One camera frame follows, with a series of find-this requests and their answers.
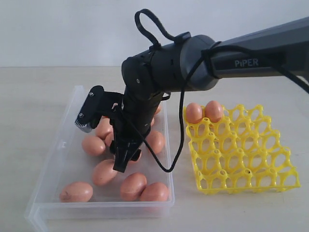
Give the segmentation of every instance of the yellow egg tray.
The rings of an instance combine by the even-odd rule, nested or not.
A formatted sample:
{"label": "yellow egg tray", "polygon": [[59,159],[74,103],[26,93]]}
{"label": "yellow egg tray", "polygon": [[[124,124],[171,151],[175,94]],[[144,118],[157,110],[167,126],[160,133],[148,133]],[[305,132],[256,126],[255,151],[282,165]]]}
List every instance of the yellow egg tray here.
{"label": "yellow egg tray", "polygon": [[203,114],[197,124],[187,122],[184,107],[197,189],[211,195],[301,187],[291,150],[280,144],[280,132],[271,128],[271,117],[263,115],[263,107],[222,107],[225,115],[219,122],[212,123]]}

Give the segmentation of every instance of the white wall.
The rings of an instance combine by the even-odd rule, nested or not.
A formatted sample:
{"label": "white wall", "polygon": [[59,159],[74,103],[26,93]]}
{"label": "white wall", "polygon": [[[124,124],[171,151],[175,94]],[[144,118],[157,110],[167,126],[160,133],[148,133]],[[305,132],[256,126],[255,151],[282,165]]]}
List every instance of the white wall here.
{"label": "white wall", "polygon": [[309,0],[0,0],[0,66],[119,66],[150,45],[142,8],[173,35],[221,41],[309,16]]}

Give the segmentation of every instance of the white tabletop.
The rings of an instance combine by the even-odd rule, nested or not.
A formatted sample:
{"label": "white tabletop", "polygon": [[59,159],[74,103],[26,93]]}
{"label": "white tabletop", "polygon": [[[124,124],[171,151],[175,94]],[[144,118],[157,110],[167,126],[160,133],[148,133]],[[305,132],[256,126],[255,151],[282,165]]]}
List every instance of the white tabletop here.
{"label": "white tabletop", "polygon": [[[0,231],[33,231],[23,213],[75,85],[124,89],[120,68],[0,69]],[[173,172],[176,202],[170,217],[51,221],[50,231],[91,232],[90,226],[104,232],[307,231],[309,96],[286,77],[221,80],[210,91],[185,95],[185,104],[210,100],[227,108],[263,105],[272,127],[281,131],[281,143],[292,151],[302,187],[283,193],[206,196],[196,189],[186,143]],[[179,93],[174,93],[168,100],[172,153],[180,140],[178,105]]]}

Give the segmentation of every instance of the clear plastic container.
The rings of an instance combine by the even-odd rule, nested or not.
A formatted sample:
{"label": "clear plastic container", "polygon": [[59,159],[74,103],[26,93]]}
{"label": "clear plastic container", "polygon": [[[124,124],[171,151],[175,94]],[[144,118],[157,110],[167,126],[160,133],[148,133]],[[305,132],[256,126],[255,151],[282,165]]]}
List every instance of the clear plastic container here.
{"label": "clear plastic container", "polygon": [[[90,157],[82,150],[81,142],[86,134],[74,124],[86,95],[87,91],[83,86],[74,88],[56,139],[49,150],[38,183],[28,203],[25,212],[26,219],[37,232],[47,232],[46,223],[49,219],[159,218],[168,216],[175,201],[172,174],[165,173],[160,169],[144,144],[141,147],[140,160],[129,164],[125,173],[118,173],[116,178],[104,187],[96,187],[92,184],[93,168],[104,158]],[[164,166],[170,167],[167,112],[165,102],[161,104],[162,110],[155,116],[153,130],[160,131],[166,138],[165,148],[158,154],[158,157]],[[121,181],[137,171],[145,174],[147,184],[158,181],[166,184],[169,188],[168,200],[166,202],[122,201],[120,198]],[[61,203],[59,201],[61,190],[74,181],[86,181],[93,186],[94,194],[89,202]]]}

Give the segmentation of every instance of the robotic arm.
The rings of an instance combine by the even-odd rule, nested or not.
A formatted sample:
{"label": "robotic arm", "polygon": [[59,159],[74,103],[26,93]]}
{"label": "robotic arm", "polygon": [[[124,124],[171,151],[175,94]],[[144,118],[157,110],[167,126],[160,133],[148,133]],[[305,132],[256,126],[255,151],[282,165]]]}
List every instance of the robotic arm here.
{"label": "robotic arm", "polygon": [[[162,46],[145,30],[141,13],[150,17],[172,43]],[[181,142],[171,168],[164,168],[152,152],[165,172],[173,170],[183,147],[185,91],[209,90],[221,78],[285,75],[309,93],[309,86],[297,77],[309,81],[309,17],[225,42],[205,35],[192,37],[189,32],[171,36],[147,9],[135,14],[135,22],[153,45],[122,63],[124,93],[93,87],[75,121],[82,131],[90,132],[102,116],[110,119],[114,131],[110,151],[115,155],[114,169],[119,172],[126,170],[130,160],[139,158],[142,143],[152,152],[145,138],[157,107],[172,92],[181,92]]]}

